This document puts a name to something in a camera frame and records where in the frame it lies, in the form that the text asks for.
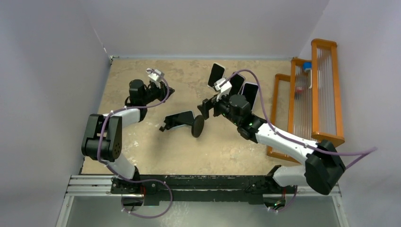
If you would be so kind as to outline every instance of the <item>phone stand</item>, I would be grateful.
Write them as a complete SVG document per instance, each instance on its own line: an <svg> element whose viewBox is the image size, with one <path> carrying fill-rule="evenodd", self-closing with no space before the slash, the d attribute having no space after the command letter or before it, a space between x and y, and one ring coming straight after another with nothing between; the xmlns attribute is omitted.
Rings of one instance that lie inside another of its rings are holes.
<svg viewBox="0 0 401 227"><path fill-rule="evenodd" d="M192 111L187 111L165 117L164 123L165 126L161 126L159 128L160 131L169 130L181 125L189 125L191 126L192 136L198 138L202 134L205 118L202 115L194 118Z"/></svg>

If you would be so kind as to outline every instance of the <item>gray wall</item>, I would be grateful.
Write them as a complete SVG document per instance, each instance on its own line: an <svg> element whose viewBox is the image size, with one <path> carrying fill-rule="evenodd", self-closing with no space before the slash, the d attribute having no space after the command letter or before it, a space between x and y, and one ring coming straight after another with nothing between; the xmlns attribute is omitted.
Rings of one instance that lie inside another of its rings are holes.
<svg viewBox="0 0 401 227"><path fill-rule="evenodd" d="M0 50L0 223L54 226L108 58L78 0L2 0Z"/></svg>
<svg viewBox="0 0 401 227"><path fill-rule="evenodd" d="M346 139L340 150L379 147L340 181L352 227L401 226L400 23L400 1L331 0L311 35L338 43ZM309 40L301 57L310 53Z"/></svg>
<svg viewBox="0 0 401 227"><path fill-rule="evenodd" d="M298 56L329 0L81 0L111 55Z"/></svg>

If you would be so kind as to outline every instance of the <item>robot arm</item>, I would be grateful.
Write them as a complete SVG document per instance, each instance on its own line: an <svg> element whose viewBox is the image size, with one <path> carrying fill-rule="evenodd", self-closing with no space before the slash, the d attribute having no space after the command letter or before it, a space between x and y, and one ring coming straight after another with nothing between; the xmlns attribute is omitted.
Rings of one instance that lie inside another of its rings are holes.
<svg viewBox="0 0 401 227"><path fill-rule="evenodd" d="M281 187L289 185L310 186L321 194L329 194L339 178L345 171L345 166L339 156L332 156L319 153L307 145L320 148L330 152L337 152L333 144L327 140L320 143L312 140L305 140L296 135L278 129L274 130L265 119L252 114L252 107L243 95L220 95L217 94L211 99L205 99L198 106L205 119L209 118L209 110L213 109L213 116L223 115L237 126L237 131L246 140L276 148L283 153L293 157L301 166L275 166L270 174L272 179ZM300 146L278 134L278 131L286 137L302 141L305 145Z"/></svg>
<svg viewBox="0 0 401 227"><path fill-rule="evenodd" d="M102 125L105 121L106 114L91 114L88 118L84 138L82 141L81 151L84 156L88 156L93 160L97 160L97 150L100 136L103 137L100 150L100 157L103 162L110 165L112 169L119 175L132 179L136 167L132 165L124 154L122 149L122 129L138 122L141 122L147 113L147 108L128 108L134 106L146 106L150 102L158 99L162 101L169 89L170 95L174 89L167 87L161 78L164 73L154 70L147 70L149 77L149 85L145 86L142 80L135 79L130 82L130 96L125 100L124 111L113 114L106 125L106 136L100 135Z"/></svg>

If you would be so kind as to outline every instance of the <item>smartphone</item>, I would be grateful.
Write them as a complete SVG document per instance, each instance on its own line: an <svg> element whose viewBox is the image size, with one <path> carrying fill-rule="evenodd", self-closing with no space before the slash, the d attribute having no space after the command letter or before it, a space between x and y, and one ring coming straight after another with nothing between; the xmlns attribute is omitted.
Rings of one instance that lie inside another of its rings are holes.
<svg viewBox="0 0 401 227"><path fill-rule="evenodd" d="M216 83L219 79L223 78L224 76L224 71L226 71L226 68L224 66L214 63L212 66L212 70L210 71L210 76L209 76L209 81L208 81L208 87L215 90L214 88L214 83Z"/></svg>
<svg viewBox="0 0 401 227"><path fill-rule="evenodd" d="M232 95L237 95L242 89L242 85L245 82L245 77L243 77L241 74L236 74L230 79L230 84L231 84L231 90L230 93L228 93L229 96Z"/></svg>
<svg viewBox="0 0 401 227"><path fill-rule="evenodd" d="M255 83L246 82L242 88L241 95L245 96L245 99L251 104L252 110L255 106L255 100L259 93L258 85Z"/></svg>

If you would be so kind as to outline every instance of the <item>blue object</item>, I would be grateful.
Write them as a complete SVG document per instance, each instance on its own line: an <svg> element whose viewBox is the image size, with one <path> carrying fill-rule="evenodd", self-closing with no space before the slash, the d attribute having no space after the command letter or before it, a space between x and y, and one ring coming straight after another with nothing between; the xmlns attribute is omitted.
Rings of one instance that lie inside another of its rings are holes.
<svg viewBox="0 0 401 227"><path fill-rule="evenodd" d="M310 62L305 62L304 65L302 66L302 68L304 68L304 71L311 70L311 68L312 68L312 63L310 63Z"/></svg>

